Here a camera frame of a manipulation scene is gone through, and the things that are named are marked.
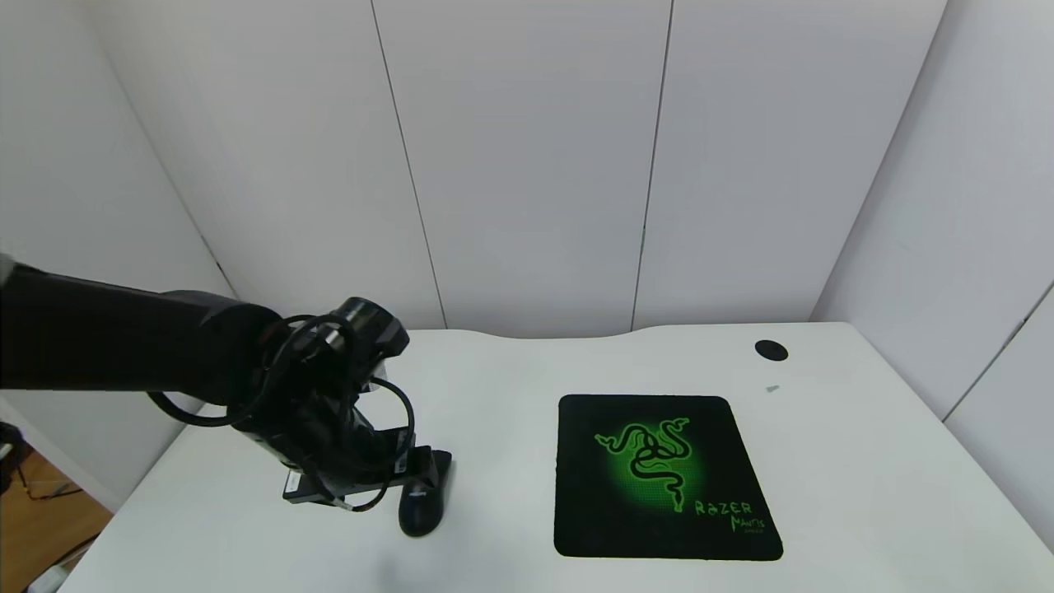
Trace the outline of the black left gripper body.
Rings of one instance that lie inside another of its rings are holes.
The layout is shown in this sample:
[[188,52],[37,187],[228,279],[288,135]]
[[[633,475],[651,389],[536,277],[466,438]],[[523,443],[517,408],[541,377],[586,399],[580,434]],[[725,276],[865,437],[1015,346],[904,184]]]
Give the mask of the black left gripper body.
[[407,427],[375,429],[358,412],[272,414],[237,424],[287,470],[282,499],[292,505],[349,505],[352,495],[402,487],[401,459],[414,448]]

